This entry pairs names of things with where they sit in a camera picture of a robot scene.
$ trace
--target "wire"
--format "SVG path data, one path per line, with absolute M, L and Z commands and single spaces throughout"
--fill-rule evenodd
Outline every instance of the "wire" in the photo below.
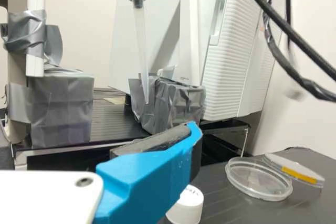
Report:
M 286 0 L 286 19 L 287 23 L 291 25 L 291 0 Z M 287 48 L 290 51 L 290 38 L 287 36 Z
M 267 4 L 270 5 L 271 3 L 272 0 L 267 0 Z M 276 45 L 269 23 L 270 17 L 265 12 L 263 13 L 263 21 L 265 25 L 265 37 L 267 45 L 272 52 L 274 58 L 286 71 L 286 73 L 291 76 L 298 84 L 300 84 L 300 86 L 310 92 L 314 97 L 321 100 L 336 102 L 336 94 L 330 92 L 329 90 L 326 90 L 325 88 L 318 85 L 316 82 L 300 76 L 300 74 L 292 67 L 290 62 L 286 59 L 286 57 L 282 54 L 282 52 Z
M 320 56 L 265 0 L 255 0 L 263 11 L 284 31 L 304 53 L 308 55 L 327 75 L 336 81 L 336 70 Z
M 287 23 L 291 26 L 292 25 L 292 18 L 291 18 L 291 0 L 286 0 L 286 20 L 287 20 Z M 291 63 L 291 65 L 297 69 L 298 68 L 298 64 L 295 60 L 295 56 L 294 54 L 292 53 L 292 50 L 291 50 L 291 46 L 290 46 L 290 38 L 289 36 L 287 36 L 287 51 L 288 51 L 288 58 L 289 58 L 289 62 Z

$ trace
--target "duct-taped box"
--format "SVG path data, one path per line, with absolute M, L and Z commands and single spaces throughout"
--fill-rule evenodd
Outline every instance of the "duct-taped box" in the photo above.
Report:
M 204 87 L 150 76 L 149 103 L 145 104 L 141 80 L 129 79 L 129 85 L 132 111 L 149 133 L 160 133 L 189 121 L 199 124 L 204 112 Z
M 58 67 L 29 78 L 28 87 L 9 83 L 9 118 L 31 124 L 33 148 L 88 142 L 93 83 L 91 75 Z

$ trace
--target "yellow label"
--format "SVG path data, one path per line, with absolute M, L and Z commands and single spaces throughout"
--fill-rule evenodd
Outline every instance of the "yellow label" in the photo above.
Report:
M 281 168 L 281 171 L 282 172 L 284 172 L 284 173 L 287 173 L 288 175 L 290 175 L 290 176 L 293 176 L 293 177 L 295 177 L 295 178 L 298 178 L 298 179 L 300 179 L 300 180 L 303 180 L 303 181 L 305 181 L 305 182 L 308 182 L 308 183 L 310 183 L 310 184 L 317 184 L 317 179 L 315 179 L 315 178 L 312 178 L 312 177 L 309 177 L 309 176 L 306 176 L 306 175 L 303 175 L 303 174 L 301 174 L 301 173 L 298 173 L 298 172 L 296 172 L 296 171 L 294 171 L 294 170 L 292 170 L 292 169 L 289 169 L 289 168 L 287 168 L 287 167 L 282 167 Z

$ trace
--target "screw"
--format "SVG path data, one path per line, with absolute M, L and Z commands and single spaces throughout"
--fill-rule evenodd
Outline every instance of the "screw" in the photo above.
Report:
M 85 187 L 90 185 L 93 182 L 92 178 L 81 178 L 76 182 L 76 186 L 78 187 Z

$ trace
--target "white door handle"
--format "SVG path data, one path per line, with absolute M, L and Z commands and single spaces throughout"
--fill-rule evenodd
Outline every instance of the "white door handle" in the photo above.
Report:
M 222 29 L 226 0 L 217 0 L 211 25 L 210 45 L 217 46 Z

